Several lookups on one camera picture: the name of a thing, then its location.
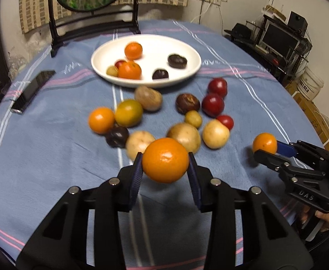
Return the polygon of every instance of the human hand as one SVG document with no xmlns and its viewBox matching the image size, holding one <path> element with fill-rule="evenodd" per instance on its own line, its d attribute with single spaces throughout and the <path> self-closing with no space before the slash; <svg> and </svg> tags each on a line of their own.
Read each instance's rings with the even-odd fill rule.
<svg viewBox="0 0 329 270">
<path fill-rule="evenodd" d="M 308 212 L 310 210 L 310 207 L 307 205 L 304 205 L 303 210 L 300 214 L 300 220 L 302 223 L 305 223 L 308 219 Z M 322 228 L 320 229 L 321 232 L 325 232 L 326 230 L 329 230 L 329 213 L 324 214 L 320 211 L 316 211 L 315 216 L 319 219 L 322 219 L 325 221 Z"/>
</svg>

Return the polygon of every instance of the white plate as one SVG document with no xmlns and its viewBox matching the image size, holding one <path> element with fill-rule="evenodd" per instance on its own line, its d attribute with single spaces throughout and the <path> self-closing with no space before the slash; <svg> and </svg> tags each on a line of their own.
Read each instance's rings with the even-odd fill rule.
<svg viewBox="0 0 329 270">
<path fill-rule="evenodd" d="M 109 66 L 117 60 L 126 60 L 124 48 L 130 42 L 138 42 L 143 47 L 143 55 L 135 60 L 142 69 L 142 79 L 122 79 L 106 74 Z M 175 69 L 169 66 L 167 58 L 171 54 L 178 54 L 187 59 L 185 69 Z M 201 67 L 201 57 L 198 52 L 188 44 L 165 36 L 154 34 L 137 34 L 112 40 L 100 46 L 92 55 L 91 64 L 99 76 L 116 85 L 136 88 L 140 85 L 148 87 L 166 87 L 177 84 L 193 76 Z M 168 71 L 169 79 L 152 80 L 156 69 Z"/>
</svg>

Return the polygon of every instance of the black smartphone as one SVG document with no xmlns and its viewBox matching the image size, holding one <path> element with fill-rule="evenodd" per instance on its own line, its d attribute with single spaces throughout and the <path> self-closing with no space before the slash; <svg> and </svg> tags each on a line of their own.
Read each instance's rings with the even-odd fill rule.
<svg viewBox="0 0 329 270">
<path fill-rule="evenodd" d="M 31 81 L 25 88 L 21 95 L 14 101 L 11 106 L 11 112 L 21 114 L 25 111 L 27 106 L 31 103 L 32 99 L 40 90 L 43 85 L 56 73 L 54 70 L 45 70 L 37 74 L 37 76 Z"/>
</svg>

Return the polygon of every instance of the red fruit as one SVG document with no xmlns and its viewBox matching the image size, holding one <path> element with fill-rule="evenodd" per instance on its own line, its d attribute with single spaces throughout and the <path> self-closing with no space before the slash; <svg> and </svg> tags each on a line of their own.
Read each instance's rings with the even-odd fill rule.
<svg viewBox="0 0 329 270">
<path fill-rule="evenodd" d="M 227 81 L 223 78 L 214 78 L 208 84 L 208 92 L 218 94 L 222 98 L 225 97 L 228 93 Z"/>
<path fill-rule="evenodd" d="M 234 126 L 233 119 L 228 115 L 219 115 L 218 117 L 216 117 L 216 120 L 219 120 L 222 123 L 222 125 L 228 128 L 228 130 L 232 130 Z"/>
<path fill-rule="evenodd" d="M 218 94 L 210 93 L 203 98 L 202 110 L 210 117 L 215 118 L 224 109 L 224 101 Z"/>
<path fill-rule="evenodd" d="M 123 64 L 123 63 L 125 63 L 126 61 L 124 61 L 124 60 L 118 60 L 118 61 L 116 61 L 116 63 L 114 64 L 116 67 L 117 67 L 117 69 L 119 69 L 120 68 L 120 66 Z"/>
</svg>

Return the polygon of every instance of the blue tablecloth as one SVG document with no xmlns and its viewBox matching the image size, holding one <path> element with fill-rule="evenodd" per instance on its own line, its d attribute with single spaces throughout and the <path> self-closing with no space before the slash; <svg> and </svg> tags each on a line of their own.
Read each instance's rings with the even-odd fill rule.
<svg viewBox="0 0 329 270">
<path fill-rule="evenodd" d="M 156 138 L 164 137 L 183 116 L 174 109 L 179 93 L 199 99 L 210 78 L 228 81 L 225 113 L 235 122 L 227 145 L 211 151 L 202 145 L 199 165 L 232 187 L 260 186 L 291 223 L 296 202 L 284 194 L 278 175 L 250 162 L 250 146 L 261 132 L 279 141 L 298 139 L 322 146 L 310 122 L 286 90 L 244 51 L 220 35 L 196 24 L 176 21 L 141 21 L 143 34 L 160 34 L 182 40 L 201 55 L 202 68 L 192 79 L 162 90 L 163 108 L 145 114 L 141 125 Z M 129 164 L 125 151 L 110 148 L 87 125 L 88 114 L 99 106 L 115 108 L 133 90 L 109 84 L 96 75 L 90 63 L 93 51 L 107 41 L 130 33 L 71 42 L 55 58 L 50 48 L 21 72 L 0 105 L 0 246 L 17 258 L 33 231 L 65 191 L 73 185 L 97 187 Z M 9 112 L 11 100 L 39 71 L 57 74 L 34 98 L 22 115 Z M 120 229 L 129 269 L 201 269 L 209 237 L 210 214 L 193 203 L 187 177 L 171 185 L 143 176 L 139 198 L 130 214 L 120 214 Z M 243 238 L 237 215 L 237 263 L 242 260 Z M 89 230 L 88 262 L 93 261 Z"/>
</svg>

